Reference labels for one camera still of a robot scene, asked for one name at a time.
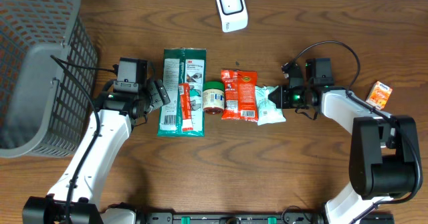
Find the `small orange tissue box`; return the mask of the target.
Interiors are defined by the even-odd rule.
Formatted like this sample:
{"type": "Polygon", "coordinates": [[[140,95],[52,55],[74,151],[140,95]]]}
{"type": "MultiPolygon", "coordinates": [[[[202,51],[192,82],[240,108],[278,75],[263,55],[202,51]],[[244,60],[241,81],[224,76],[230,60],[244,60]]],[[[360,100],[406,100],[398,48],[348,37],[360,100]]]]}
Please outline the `small orange tissue box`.
{"type": "Polygon", "coordinates": [[[386,84],[377,81],[371,88],[366,103],[375,107],[378,110],[385,108],[393,89],[386,84]]]}

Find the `green lid glass jar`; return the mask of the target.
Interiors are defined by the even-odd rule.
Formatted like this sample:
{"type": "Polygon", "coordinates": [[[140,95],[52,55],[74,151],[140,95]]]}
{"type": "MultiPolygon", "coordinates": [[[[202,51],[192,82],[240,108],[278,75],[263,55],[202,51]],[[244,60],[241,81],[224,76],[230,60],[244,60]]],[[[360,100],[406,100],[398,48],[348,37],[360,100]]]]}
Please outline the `green lid glass jar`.
{"type": "Polygon", "coordinates": [[[203,111],[206,114],[222,114],[225,109],[225,86],[210,81],[203,85],[203,111]]]}

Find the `red candy bar wrapper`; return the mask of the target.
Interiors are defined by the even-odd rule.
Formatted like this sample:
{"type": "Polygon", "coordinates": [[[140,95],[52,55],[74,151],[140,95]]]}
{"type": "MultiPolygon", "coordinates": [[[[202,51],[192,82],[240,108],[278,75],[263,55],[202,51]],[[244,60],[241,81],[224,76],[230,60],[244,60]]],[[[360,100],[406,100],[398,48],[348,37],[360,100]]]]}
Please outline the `red candy bar wrapper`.
{"type": "Polygon", "coordinates": [[[191,101],[190,101],[190,87],[188,83],[179,84],[179,94],[181,101],[182,124],[181,129],[183,132],[193,130],[192,114],[191,114],[191,101]]]}

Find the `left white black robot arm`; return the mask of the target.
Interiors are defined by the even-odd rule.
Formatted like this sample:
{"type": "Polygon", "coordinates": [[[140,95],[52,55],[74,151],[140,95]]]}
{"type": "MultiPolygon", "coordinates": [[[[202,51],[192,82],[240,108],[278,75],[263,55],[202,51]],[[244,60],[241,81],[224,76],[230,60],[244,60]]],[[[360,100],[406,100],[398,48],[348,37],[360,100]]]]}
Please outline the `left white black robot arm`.
{"type": "Polygon", "coordinates": [[[110,80],[96,100],[88,129],[67,169],[45,197],[30,197],[24,223],[144,223],[137,209],[120,203],[100,212],[101,194],[114,159],[139,118],[170,102],[161,80],[146,86],[110,80]]]}

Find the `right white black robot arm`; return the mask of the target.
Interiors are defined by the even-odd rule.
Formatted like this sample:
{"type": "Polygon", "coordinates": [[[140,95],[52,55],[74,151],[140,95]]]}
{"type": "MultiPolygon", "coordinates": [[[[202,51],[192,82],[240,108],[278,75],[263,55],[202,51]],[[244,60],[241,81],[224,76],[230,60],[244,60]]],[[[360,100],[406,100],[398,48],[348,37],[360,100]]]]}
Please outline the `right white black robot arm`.
{"type": "Polygon", "coordinates": [[[417,127],[410,116],[394,116],[370,107],[353,92],[338,86],[281,86],[268,96],[280,109],[303,114],[314,108],[351,134],[350,182],[327,201],[320,213],[297,206],[282,213],[282,221],[303,223],[366,223],[381,205],[406,203],[423,182],[417,127]]]}

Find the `mint green wipes pack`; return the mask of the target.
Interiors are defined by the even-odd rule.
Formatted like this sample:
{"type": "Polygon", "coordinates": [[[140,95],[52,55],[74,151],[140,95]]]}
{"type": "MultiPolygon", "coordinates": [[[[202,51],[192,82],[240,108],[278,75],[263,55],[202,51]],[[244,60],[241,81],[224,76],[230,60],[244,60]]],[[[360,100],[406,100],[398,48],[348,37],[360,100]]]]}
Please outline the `mint green wipes pack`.
{"type": "Polygon", "coordinates": [[[277,88],[277,86],[255,87],[255,101],[257,104],[258,126],[286,121],[282,110],[276,108],[276,105],[268,99],[268,96],[277,88]]]}

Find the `green white gloves package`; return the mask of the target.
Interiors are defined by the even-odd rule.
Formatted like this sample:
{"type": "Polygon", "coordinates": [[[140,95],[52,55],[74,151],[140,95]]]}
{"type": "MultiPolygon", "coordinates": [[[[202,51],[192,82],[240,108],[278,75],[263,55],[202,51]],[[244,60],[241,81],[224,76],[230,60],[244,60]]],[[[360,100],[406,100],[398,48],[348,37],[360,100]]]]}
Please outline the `green white gloves package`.
{"type": "Polygon", "coordinates": [[[163,84],[169,104],[160,110],[159,136],[204,136],[206,49],[164,50],[163,84]]]}

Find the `orange red snack bag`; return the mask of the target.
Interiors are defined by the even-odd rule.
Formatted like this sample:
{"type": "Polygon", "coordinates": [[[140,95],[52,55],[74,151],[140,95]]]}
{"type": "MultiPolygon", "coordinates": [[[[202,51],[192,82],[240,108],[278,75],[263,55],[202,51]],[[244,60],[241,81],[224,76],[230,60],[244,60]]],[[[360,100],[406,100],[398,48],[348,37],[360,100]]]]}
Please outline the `orange red snack bag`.
{"type": "Polygon", "coordinates": [[[225,86],[225,109],[221,119],[257,122],[257,72],[221,70],[221,80],[225,86]]]}

